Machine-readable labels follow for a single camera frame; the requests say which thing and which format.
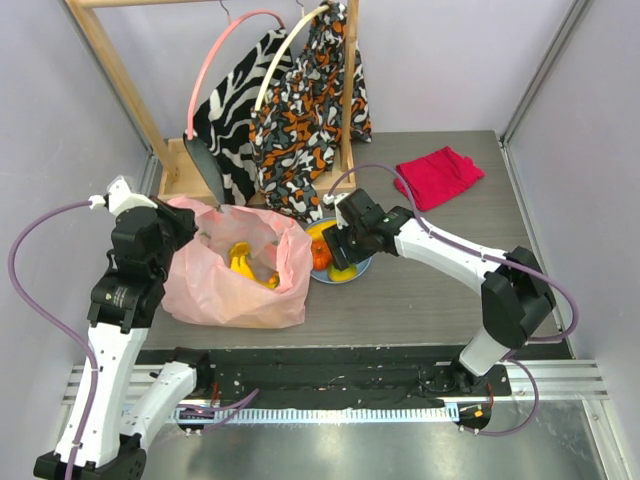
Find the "wooden clothes rack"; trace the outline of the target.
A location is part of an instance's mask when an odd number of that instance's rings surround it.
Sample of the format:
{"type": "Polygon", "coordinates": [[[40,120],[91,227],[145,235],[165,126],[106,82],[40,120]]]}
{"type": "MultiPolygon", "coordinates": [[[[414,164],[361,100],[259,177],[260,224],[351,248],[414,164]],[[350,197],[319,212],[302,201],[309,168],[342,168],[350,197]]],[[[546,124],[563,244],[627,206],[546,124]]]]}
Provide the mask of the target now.
{"type": "MultiPolygon", "coordinates": [[[[118,98],[124,102],[133,122],[141,131],[142,139],[149,146],[162,166],[158,197],[168,201],[188,196],[215,206],[220,196],[210,191],[205,179],[181,139],[165,139],[146,104],[140,96],[124,63],[118,55],[108,34],[95,11],[101,8],[148,6],[148,1],[68,1],[74,19],[89,42],[91,50],[103,67],[107,78],[115,88],[118,98]]],[[[358,38],[358,1],[349,1],[347,6],[347,26],[344,28],[344,89],[342,138],[340,152],[334,160],[330,172],[319,175],[314,188],[319,195],[334,192],[350,192],[356,188],[354,156],[351,141],[351,119],[353,103],[353,77],[355,73],[355,53],[358,38]]]]}

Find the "yellow banana bunch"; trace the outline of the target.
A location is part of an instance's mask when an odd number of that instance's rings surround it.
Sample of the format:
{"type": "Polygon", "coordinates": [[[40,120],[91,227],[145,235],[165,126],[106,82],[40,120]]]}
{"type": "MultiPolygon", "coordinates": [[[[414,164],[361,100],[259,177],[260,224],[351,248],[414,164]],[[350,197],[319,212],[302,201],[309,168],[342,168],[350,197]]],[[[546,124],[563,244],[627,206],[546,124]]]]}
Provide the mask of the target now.
{"type": "Polygon", "coordinates": [[[280,283],[280,277],[277,272],[274,272],[271,277],[266,280],[260,280],[251,269],[248,259],[251,254],[251,247],[247,242],[236,243],[229,250],[230,269],[238,273],[255,283],[258,283],[268,289],[275,289],[280,283]]]}

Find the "orange camouflage cloth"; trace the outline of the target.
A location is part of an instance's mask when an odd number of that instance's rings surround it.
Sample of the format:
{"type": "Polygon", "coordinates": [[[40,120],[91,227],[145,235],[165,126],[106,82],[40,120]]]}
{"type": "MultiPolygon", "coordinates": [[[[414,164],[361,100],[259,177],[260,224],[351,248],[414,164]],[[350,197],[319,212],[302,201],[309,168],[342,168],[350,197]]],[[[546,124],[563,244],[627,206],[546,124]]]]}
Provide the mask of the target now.
{"type": "Polygon", "coordinates": [[[323,1],[299,25],[309,29],[299,56],[289,33],[251,109],[249,141],[267,207],[307,223],[323,216],[315,179],[332,170],[342,138],[347,8],[323,1]]]}

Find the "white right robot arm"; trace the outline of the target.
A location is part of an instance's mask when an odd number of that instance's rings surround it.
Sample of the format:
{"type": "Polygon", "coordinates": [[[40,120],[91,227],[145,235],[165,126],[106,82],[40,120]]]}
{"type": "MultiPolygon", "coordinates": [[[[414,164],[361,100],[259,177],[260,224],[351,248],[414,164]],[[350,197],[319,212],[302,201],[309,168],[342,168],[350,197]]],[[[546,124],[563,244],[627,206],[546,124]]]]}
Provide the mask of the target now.
{"type": "Polygon", "coordinates": [[[478,294],[482,326],[451,371],[453,386],[462,394],[483,388],[494,364],[523,347],[556,306],[535,255],[524,247],[505,252],[477,245],[410,209],[385,211],[362,189],[327,194],[323,204],[336,215],[336,224],[323,236],[337,268],[384,252],[432,267],[478,294]]]}

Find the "pink peach plastic bag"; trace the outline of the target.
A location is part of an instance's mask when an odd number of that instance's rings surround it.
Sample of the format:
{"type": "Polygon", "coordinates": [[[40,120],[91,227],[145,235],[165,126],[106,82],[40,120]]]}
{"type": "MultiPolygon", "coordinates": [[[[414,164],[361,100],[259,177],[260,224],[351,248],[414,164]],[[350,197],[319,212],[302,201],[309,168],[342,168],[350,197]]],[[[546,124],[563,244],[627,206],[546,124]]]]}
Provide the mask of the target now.
{"type": "Polygon", "coordinates": [[[188,197],[169,204],[193,210],[198,231],[173,257],[162,300],[165,311],[203,326],[282,329],[304,322],[312,239],[295,220],[270,210],[213,207],[188,197]],[[279,274],[277,288],[230,269],[229,250],[239,242],[250,245],[248,262],[260,280],[279,274]]]}

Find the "green orange citrus fruit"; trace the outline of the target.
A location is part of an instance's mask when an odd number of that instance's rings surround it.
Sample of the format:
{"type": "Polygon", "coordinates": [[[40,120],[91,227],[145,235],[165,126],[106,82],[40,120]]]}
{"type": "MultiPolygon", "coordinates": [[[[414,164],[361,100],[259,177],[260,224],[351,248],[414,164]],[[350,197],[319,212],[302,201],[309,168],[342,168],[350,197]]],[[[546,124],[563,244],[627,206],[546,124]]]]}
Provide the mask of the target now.
{"type": "Polygon", "coordinates": [[[349,265],[344,270],[340,270],[334,265],[330,265],[327,269],[327,276],[331,282],[344,283],[354,279],[358,274],[358,268],[355,264],[349,265]]]}

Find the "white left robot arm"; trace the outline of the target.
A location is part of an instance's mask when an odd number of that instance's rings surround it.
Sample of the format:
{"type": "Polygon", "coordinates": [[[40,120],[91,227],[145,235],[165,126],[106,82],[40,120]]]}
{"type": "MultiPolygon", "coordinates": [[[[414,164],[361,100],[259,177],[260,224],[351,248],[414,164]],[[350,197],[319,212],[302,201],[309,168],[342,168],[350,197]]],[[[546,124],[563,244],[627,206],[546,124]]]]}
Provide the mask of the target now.
{"type": "Polygon", "coordinates": [[[140,478],[151,443],[178,404],[205,397],[213,385],[208,355],[178,347],[133,408],[125,408],[173,256],[198,228],[192,210],[156,197],[108,205],[115,226],[109,266],[91,291],[87,363],[63,436],[35,462],[40,479],[140,478]]]}

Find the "yellow mango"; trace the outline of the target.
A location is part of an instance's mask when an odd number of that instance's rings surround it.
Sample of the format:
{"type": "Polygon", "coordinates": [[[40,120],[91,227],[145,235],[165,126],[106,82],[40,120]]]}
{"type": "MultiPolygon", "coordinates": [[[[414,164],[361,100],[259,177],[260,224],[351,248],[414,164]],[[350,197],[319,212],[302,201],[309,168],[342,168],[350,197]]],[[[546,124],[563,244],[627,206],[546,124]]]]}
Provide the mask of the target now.
{"type": "Polygon", "coordinates": [[[313,241],[323,241],[323,232],[326,229],[329,229],[336,225],[335,219],[324,220],[321,222],[316,222],[313,225],[310,225],[306,229],[306,233],[311,237],[313,241]]]}

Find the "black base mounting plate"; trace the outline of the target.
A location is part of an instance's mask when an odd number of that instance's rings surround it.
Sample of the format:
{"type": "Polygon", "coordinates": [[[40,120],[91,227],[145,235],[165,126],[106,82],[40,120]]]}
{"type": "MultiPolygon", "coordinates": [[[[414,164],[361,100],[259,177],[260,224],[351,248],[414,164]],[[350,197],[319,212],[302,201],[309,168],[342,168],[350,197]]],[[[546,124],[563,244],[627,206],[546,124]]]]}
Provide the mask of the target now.
{"type": "Polygon", "coordinates": [[[373,346],[200,350],[210,367],[197,393],[223,405],[250,393],[253,408],[343,410],[440,407],[445,399],[506,397],[515,391],[496,365],[478,383],[458,381],[453,361],[462,348],[373,346]]]}

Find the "red folded cloth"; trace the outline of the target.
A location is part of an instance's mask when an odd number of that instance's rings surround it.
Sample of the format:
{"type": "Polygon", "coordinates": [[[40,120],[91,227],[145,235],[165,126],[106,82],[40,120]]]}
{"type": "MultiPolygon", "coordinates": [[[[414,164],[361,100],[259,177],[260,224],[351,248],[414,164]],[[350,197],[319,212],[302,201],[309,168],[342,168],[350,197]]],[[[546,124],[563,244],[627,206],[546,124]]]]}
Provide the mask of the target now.
{"type": "Polygon", "coordinates": [[[470,189],[485,172],[467,156],[446,146],[410,162],[398,164],[419,211],[434,209],[470,189]]]}

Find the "light blue plate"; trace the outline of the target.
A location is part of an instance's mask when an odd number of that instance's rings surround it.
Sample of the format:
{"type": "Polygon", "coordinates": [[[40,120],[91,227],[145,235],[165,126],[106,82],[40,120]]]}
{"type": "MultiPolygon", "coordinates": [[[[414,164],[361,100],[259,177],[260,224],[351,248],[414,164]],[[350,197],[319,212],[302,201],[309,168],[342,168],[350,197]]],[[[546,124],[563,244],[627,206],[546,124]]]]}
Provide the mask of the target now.
{"type": "MultiPolygon", "coordinates": [[[[336,220],[336,218],[335,218],[335,217],[329,217],[328,219],[321,219],[321,220],[315,221],[315,222],[311,223],[310,225],[313,225],[313,224],[314,224],[314,223],[316,223],[316,222],[321,222],[321,221],[324,221],[324,220],[330,220],[330,219],[335,219],[335,220],[336,220]]],[[[355,279],[359,278],[360,276],[362,276],[362,275],[364,274],[364,272],[369,268],[369,266],[370,266],[370,264],[371,264],[371,261],[372,261],[372,259],[371,259],[371,258],[369,258],[369,259],[366,259],[366,260],[364,260],[364,261],[362,261],[362,262],[359,262],[359,263],[355,264],[355,265],[357,266],[357,268],[358,268],[358,274],[357,274],[357,276],[356,276],[354,279],[352,279],[352,280],[350,280],[350,281],[348,281],[348,282],[351,282],[351,281],[353,281],[353,280],[355,280],[355,279]]],[[[331,282],[331,281],[328,279],[328,276],[327,276],[327,269],[326,269],[326,270],[324,270],[324,271],[317,271],[317,270],[312,269],[312,270],[311,270],[310,275],[311,275],[311,277],[312,277],[314,280],[316,280],[316,281],[318,281],[318,282],[321,282],[321,283],[324,283],[324,284],[333,284],[333,285],[338,285],[338,284],[348,283],[348,282],[344,282],[344,283],[334,283],[334,282],[331,282]]]]}

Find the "aluminium frame rail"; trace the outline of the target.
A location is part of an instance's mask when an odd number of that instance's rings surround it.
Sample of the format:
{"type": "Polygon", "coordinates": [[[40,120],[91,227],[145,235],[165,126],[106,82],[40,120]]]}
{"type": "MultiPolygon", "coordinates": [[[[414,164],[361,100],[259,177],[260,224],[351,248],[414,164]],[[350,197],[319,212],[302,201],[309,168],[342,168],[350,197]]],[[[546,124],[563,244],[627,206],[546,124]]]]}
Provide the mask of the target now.
{"type": "Polygon", "coordinates": [[[212,349],[145,351],[132,365],[75,367],[65,399],[71,426],[108,424],[128,432],[175,418],[202,423],[309,419],[314,423],[399,421],[488,415],[495,402],[601,399],[604,381],[590,361],[495,364],[479,381],[460,380],[451,363],[409,349],[212,349]]]}

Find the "zebra pattern cloth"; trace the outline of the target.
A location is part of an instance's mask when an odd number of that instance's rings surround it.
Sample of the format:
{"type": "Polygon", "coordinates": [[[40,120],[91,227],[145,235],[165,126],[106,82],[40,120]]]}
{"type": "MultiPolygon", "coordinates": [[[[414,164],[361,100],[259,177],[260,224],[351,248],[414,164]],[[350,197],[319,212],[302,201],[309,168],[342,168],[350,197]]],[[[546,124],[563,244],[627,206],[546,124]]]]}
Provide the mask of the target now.
{"type": "Polygon", "coordinates": [[[193,137],[183,135],[195,167],[220,204],[244,206],[258,190],[249,141],[251,109],[287,35],[284,28],[267,31],[195,111],[193,137]]]}

